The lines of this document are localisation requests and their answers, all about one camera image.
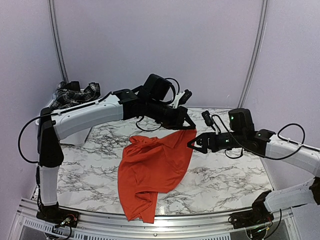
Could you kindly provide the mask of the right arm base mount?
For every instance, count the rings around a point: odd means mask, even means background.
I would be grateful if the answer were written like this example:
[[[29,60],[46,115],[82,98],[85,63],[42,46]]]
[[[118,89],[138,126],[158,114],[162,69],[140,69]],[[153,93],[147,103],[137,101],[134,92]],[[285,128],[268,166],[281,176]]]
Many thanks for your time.
[[[228,222],[234,229],[248,228],[264,223],[270,223],[274,220],[274,215],[268,211],[246,210],[232,213]]]

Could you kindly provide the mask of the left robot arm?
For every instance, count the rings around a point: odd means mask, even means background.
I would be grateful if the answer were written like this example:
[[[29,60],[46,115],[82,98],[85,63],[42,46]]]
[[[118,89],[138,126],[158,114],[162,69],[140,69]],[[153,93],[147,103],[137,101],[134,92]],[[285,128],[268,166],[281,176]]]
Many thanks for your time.
[[[51,222],[63,219],[57,196],[58,170],[64,160],[62,145],[82,146],[98,125],[148,117],[169,130],[194,129],[185,103],[192,96],[181,91],[177,80],[150,74],[133,89],[120,89],[101,96],[100,85],[81,88],[78,81],[61,82],[51,104],[34,118],[37,122],[36,184],[38,210]]]

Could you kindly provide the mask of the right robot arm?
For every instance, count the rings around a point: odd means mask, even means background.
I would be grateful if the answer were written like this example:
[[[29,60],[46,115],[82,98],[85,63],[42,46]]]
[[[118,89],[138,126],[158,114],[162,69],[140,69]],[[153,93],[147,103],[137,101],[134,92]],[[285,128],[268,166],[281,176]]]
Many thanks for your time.
[[[297,123],[305,130],[305,143],[319,148],[318,108],[250,111],[257,130],[277,132],[286,124]],[[188,197],[186,210],[189,214],[202,214],[248,208],[263,191],[293,187],[311,177],[310,173],[292,164],[260,159],[247,152],[239,159],[230,159],[223,151],[207,154],[193,152],[182,181]]]

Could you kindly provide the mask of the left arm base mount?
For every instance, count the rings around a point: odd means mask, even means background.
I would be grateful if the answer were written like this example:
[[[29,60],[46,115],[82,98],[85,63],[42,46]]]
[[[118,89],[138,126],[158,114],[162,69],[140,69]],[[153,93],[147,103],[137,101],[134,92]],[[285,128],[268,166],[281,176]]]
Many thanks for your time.
[[[60,207],[45,207],[36,214],[37,219],[55,224],[56,227],[70,226],[75,228],[78,225],[79,217],[79,212]]]

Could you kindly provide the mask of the orange t-shirt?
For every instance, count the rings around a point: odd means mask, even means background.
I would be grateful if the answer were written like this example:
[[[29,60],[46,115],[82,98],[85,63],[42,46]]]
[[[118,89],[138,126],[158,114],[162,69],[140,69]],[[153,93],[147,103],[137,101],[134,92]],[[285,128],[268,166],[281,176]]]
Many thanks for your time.
[[[130,137],[117,172],[119,201],[128,221],[154,223],[158,194],[174,190],[184,178],[193,153],[187,143],[196,134],[189,129],[162,138]]]

